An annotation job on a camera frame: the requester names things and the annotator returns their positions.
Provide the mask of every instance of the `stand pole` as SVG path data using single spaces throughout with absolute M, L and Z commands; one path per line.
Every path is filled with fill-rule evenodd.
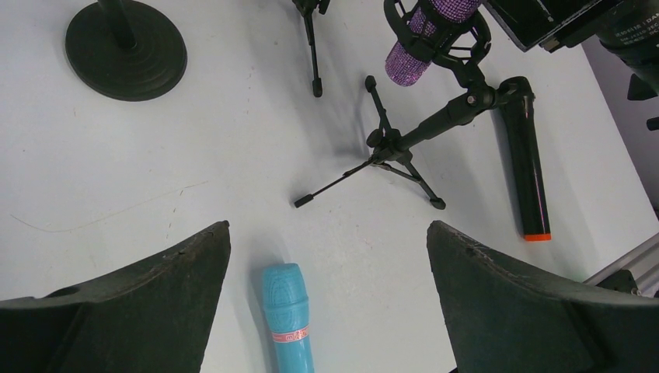
M 133 29 L 128 23 L 128 18 L 126 18 L 124 3 L 121 0 L 98 0 L 98 3 L 119 48 L 131 49 L 135 47 L 137 41 Z

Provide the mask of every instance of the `round microphone base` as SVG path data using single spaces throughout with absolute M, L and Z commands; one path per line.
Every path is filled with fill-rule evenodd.
M 104 96 L 145 101 L 180 81 L 187 64 L 183 37 L 169 19 L 140 2 L 124 2 L 137 43 L 117 45 L 98 3 L 81 10 L 66 31 L 66 54 L 75 73 Z

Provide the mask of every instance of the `black curved object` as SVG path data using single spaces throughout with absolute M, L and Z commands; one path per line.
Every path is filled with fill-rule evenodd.
M 550 274 L 440 221 L 427 248 L 460 373 L 659 368 L 659 299 Z
M 46 298 L 0 302 L 0 371 L 199 371 L 230 252 L 215 223 Z
M 69 24 L 65 47 L 83 82 L 123 101 L 164 95 L 187 65 L 176 26 L 156 9 L 131 0 L 98 0 L 85 7 Z

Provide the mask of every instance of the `red label band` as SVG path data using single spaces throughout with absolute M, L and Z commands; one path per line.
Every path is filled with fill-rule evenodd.
M 290 343 L 301 340 L 309 335 L 309 326 L 290 333 L 272 333 L 272 340 L 275 343 Z

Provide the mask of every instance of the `tripod leg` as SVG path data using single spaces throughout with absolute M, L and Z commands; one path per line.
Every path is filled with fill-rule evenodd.
M 380 95 L 378 94 L 378 90 L 375 89 L 375 86 L 377 83 L 375 82 L 375 77 L 373 75 L 369 75 L 366 77 L 366 91 L 368 93 L 371 93 L 371 96 L 373 96 L 373 101 L 375 102 L 375 109 L 378 110 L 378 115 L 380 116 L 380 131 L 384 130 L 390 131 L 391 124 L 389 123 L 389 119 L 387 118 L 387 110 L 385 107 L 382 105 L 382 101 L 380 100 Z
M 374 159 L 369 159 L 368 161 L 360 164 L 359 166 L 357 166 L 357 167 L 355 167 L 355 168 L 353 168 L 349 171 L 346 171 L 343 174 L 343 176 L 341 176 L 337 181 L 334 181 L 330 185 L 325 186 L 324 188 L 322 188 L 321 190 L 319 190 L 315 193 L 307 194 L 306 196 L 304 196 L 304 197 L 300 198 L 299 200 L 295 201 L 293 203 L 293 205 L 295 205 L 295 208 L 300 208 L 300 207 L 304 206 L 305 204 L 311 202 L 315 196 L 321 194 L 322 192 L 324 192 L 325 190 L 328 190 L 331 187 L 334 187 L 338 183 L 344 181 L 345 179 L 347 179 L 350 176 L 353 176 L 355 173 L 361 171 L 362 169 L 365 169 L 366 167 L 369 167 L 371 164 L 373 164 L 374 161 L 375 161 Z
M 403 171 L 400 171 L 398 169 L 395 169 L 395 168 L 391 167 L 391 165 L 388 164 L 388 163 L 377 163 L 377 164 L 374 164 L 373 166 L 377 167 L 379 169 L 384 169 L 385 171 L 389 171 L 391 173 L 395 173 L 396 175 L 398 175 L 402 178 L 408 179 L 409 181 L 413 181 L 417 184 L 419 183 L 418 178 L 416 178 L 414 176 L 411 176 L 411 175 L 408 175 L 408 174 L 406 174 Z
M 410 171 L 410 175 L 412 175 L 415 179 L 417 179 L 417 183 L 421 185 L 421 188 L 426 192 L 426 194 L 429 196 L 431 199 L 431 204 L 433 207 L 437 208 L 438 210 L 444 210 L 446 208 L 446 203 L 444 200 L 442 200 L 440 197 L 437 197 L 437 194 L 434 193 L 434 191 L 430 188 L 428 183 L 426 183 L 426 180 L 424 180 L 423 177 L 419 174 L 419 171 L 417 171 L 417 168 L 412 166 L 412 162 L 401 162 L 405 168 Z
M 307 39 L 309 40 L 309 46 L 311 47 L 311 62 L 313 65 L 313 95 L 314 97 L 320 97 L 323 95 L 323 83 L 318 76 L 318 57 L 316 56 L 316 38 L 313 34 L 313 20 L 311 18 L 311 13 L 304 16 L 305 19 L 305 28 L 307 30 Z

